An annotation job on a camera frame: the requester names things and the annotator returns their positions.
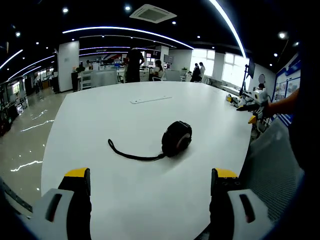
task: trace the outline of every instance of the woman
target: woman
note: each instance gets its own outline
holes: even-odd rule
[[[199,62],[199,65],[200,65],[201,68],[200,68],[200,75],[199,75],[198,81],[201,82],[202,78],[205,75],[206,68],[205,68],[205,66],[204,66],[204,64],[202,62]]]
[[[192,78],[190,80],[190,82],[197,82],[198,81],[198,78],[199,78],[199,75],[200,75],[200,68],[198,66],[198,63],[194,64],[195,67],[194,67],[194,70],[193,70],[193,73],[192,73]]]
[[[164,69],[161,66],[161,61],[156,60],[154,72],[150,74],[150,80],[152,81],[152,77],[161,79],[163,75],[164,75]]]

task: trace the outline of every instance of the led light strip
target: led light strip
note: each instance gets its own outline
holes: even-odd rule
[[[93,54],[127,54],[127,53],[128,53],[127,51],[102,51],[102,52],[80,54],[79,57],[86,56],[86,55],[93,55]]]
[[[81,50],[90,50],[90,49],[129,49],[129,46],[97,46],[97,47],[89,47],[89,48],[82,48]]]
[[[36,68],[33,68],[33,69],[31,69],[30,71],[27,71],[26,73],[22,74],[22,76],[24,76],[24,75],[26,75],[26,74],[28,74],[28,73],[30,73],[30,72],[32,72],[33,70],[36,70],[36,69],[38,69],[38,68],[41,68],[41,66],[37,66]]]
[[[15,54],[13,54],[11,57],[8,58],[7,61],[5,61],[1,66],[0,69],[2,69],[4,67],[4,65],[6,65],[11,59],[13,59],[15,56],[17,56],[19,53],[21,53],[23,51],[23,49],[21,49],[20,51],[16,52]]]
[[[151,50],[151,51],[161,52],[161,51],[159,51],[159,50],[149,49],[149,48],[140,48],[140,47],[135,47],[135,49],[140,49],[140,50]]]
[[[192,46],[189,46],[181,41],[175,40],[171,37],[167,37],[167,36],[163,36],[154,32],[150,32],[150,31],[145,31],[145,30],[140,30],[140,29],[135,29],[135,28],[128,28],[128,27],[119,27],[119,26],[91,26],[91,27],[82,27],[82,28],[76,28],[76,29],[72,29],[72,30],[68,30],[68,31],[63,31],[63,34],[67,34],[67,33],[72,33],[72,32],[77,32],[77,31],[82,31],[82,30],[92,30],[92,29],[117,29],[117,30],[127,30],[127,31],[135,31],[135,32],[139,32],[139,33],[144,33],[144,34],[151,34],[157,37],[161,37],[164,39],[168,39],[171,41],[174,41],[178,44],[182,44],[188,48],[194,49]]]
[[[47,60],[47,59],[50,59],[50,58],[53,58],[53,57],[55,57],[55,56],[53,55],[53,56],[46,57],[44,59],[41,59],[40,61],[36,61],[36,62],[30,64],[29,66],[26,66],[25,68],[21,69],[20,71],[17,71],[15,74],[13,74],[11,77],[9,77],[8,80],[12,79],[15,75],[17,75],[18,73],[22,72],[23,70],[26,70],[27,68],[31,67],[32,65],[35,65],[37,63],[40,63],[41,61],[44,61],[44,60]]]
[[[96,46],[96,47],[82,48],[82,49],[79,49],[79,51],[81,51],[81,50],[90,50],[90,49],[129,49],[129,48],[130,48],[129,46]],[[135,47],[135,49],[151,50],[151,51],[161,52],[159,50],[149,49],[149,48]]]
[[[226,24],[228,24],[231,32],[233,33],[233,36],[235,37],[235,40],[237,41],[239,47],[240,47],[240,50],[241,50],[241,53],[242,53],[242,56],[244,58],[247,58],[246,56],[246,53],[245,53],[245,49],[244,49],[244,46],[242,45],[241,43],[241,40],[240,40],[240,37],[234,27],[234,25],[232,24],[232,22],[230,21],[228,15],[226,14],[226,12],[223,10],[223,8],[219,5],[219,3],[216,1],[216,0],[209,0],[213,5],[214,7],[218,10],[218,12],[221,14],[221,16],[223,17],[223,19],[225,20]]]

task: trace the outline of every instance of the poster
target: poster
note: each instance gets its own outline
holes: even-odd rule
[[[300,87],[300,77],[294,80],[288,81],[288,88],[286,90],[286,96],[289,97],[292,93],[294,93]]]

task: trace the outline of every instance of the person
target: person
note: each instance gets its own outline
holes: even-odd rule
[[[265,85],[263,84],[263,83],[260,83],[259,84],[259,86],[258,86],[258,89],[259,90],[263,90],[263,89],[265,89],[266,87],[265,87]]]
[[[205,66],[204,66],[204,64],[202,63],[202,62],[199,62],[199,65],[200,65],[200,75],[199,75],[199,82],[201,82],[202,81],[202,78],[204,77],[204,75],[205,75],[205,71],[206,71],[206,68],[205,68]]]
[[[128,61],[128,69],[126,71],[125,81],[128,83],[140,82],[140,65],[145,62],[142,53],[136,49],[132,48],[126,55]]]
[[[156,60],[155,61],[155,69],[154,69],[154,72],[150,74],[150,79],[152,81],[152,77],[156,77],[156,78],[159,78],[161,79],[162,76],[164,75],[164,69],[163,67],[161,66],[161,61],[160,60]]]
[[[192,73],[192,78],[191,78],[190,82],[197,82],[199,79],[199,75],[200,75],[200,68],[198,66],[198,63],[196,63],[194,65],[195,65],[195,67],[194,67],[194,70]]]
[[[90,68],[92,66],[89,60],[86,61],[86,65],[85,66],[88,67],[88,68]]]

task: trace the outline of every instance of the chair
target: chair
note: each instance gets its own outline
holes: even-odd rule
[[[91,73],[92,71],[83,71],[79,83],[79,90],[91,88]]]
[[[268,207],[268,218],[276,222],[304,174],[291,148],[288,128],[276,118],[253,141],[246,155],[239,179],[244,189],[251,189]]]
[[[180,71],[167,70],[165,71],[166,81],[181,82]]]
[[[187,70],[181,70],[180,71],[180,79],[183,81],[186,81],[186,74],[187,74]]]
[[[91,73],[91,88],[114,85],[118,83],[117,70],[93,71]]]

